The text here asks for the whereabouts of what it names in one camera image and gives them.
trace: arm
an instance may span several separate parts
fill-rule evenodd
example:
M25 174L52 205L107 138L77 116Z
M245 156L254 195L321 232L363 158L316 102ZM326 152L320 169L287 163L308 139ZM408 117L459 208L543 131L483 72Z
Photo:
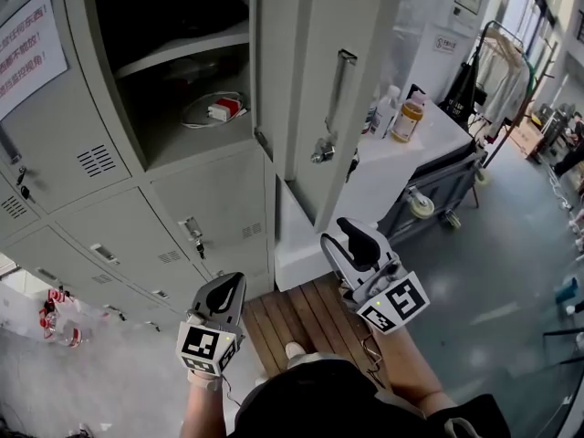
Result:
M420 409L426 416L456 404L443 391L442 384L414 344L406 328L373 337L383 357L393 392Z
M225 436L222 388L218 391L208 391L192 384L181 438L225 438Z

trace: black shirt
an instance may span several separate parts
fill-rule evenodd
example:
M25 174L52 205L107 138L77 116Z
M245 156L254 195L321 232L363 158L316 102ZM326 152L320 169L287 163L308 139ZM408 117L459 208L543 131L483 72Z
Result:
M427 420L375 398L377 388L350 362L305 363L251 392L235 418L231 436L351 438L445 437L453 418L471 423L482 438L510 437L491 395L439 411ZM455 425L456 436L472 436Z

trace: bottle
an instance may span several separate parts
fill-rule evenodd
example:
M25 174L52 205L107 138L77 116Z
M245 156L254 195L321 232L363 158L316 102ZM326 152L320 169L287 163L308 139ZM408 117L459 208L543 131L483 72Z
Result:
M426 96L420 91L415 91L401 106L398 118L391 130L391 136L397 141L408 142L413 135L418 122L423 117L423 103Z
M380 99L380 87L378 85L377 88L375 88L375 91L373 91L373 99L371 101L371 104L369 105L369 109L367 110L367 117L365 118L365 124L363 125L363 130L361 131L361 134L365 134L369 131L369 127L371 125L371 121L373 120L373 117L375 116L375 109L377 109L377 103Z
M377 109L375 109L375 115L369 128L369 133L374 138L381 139L385 137L391 120L398 111L398 98L401 93L402 91L397 86L389 86L387 88L387 94L377 104Z

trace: locker vent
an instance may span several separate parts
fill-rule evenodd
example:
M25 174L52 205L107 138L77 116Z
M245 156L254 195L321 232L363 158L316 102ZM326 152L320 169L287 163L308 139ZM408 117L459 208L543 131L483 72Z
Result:
M111 277L107 274L100 274L99 276L94 276L92 279L98 284L105 284L106 282L111 282Z
M26 208L20 203L14 195L2 203L2 208L12 217L17 219L26 212Z
M158 257L161 259L161 261L164 264L171 263L172 261L176 261L178 259L181 259L181 256L179 255L179 253L175 250L173 250L169 253L163 253L162 255L158 255Z
M81 167L88 173L89 177L95 177L102 172L113 169L116 164L113 163L110 153L102 144L90 151L85 151L77 156Z
M261 234L262 232L262 225L260 223L255 223L254 225L249 225L248 227L244 227L242 233L244 238L251 237L252 235Z

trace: gray locker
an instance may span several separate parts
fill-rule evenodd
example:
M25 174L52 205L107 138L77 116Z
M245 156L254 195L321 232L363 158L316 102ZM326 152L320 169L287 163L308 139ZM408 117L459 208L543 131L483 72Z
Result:
M213 275L267 270L264 154L257 148L152 182Z
M59 224L111 271L172 308L188 309L205 283L137 188L77 211Z
M4 253L32 275L53 287L62 285L94 307L111 308L110 312L140 321L159 308L168 310L104 272L48 227L10 245Z
M68 70L2 120L21 159L4 151L15 177L47 212L130 177L93 103L69 32L64 0L51 0Z
M0 239L33 223L38 216L0 175Z

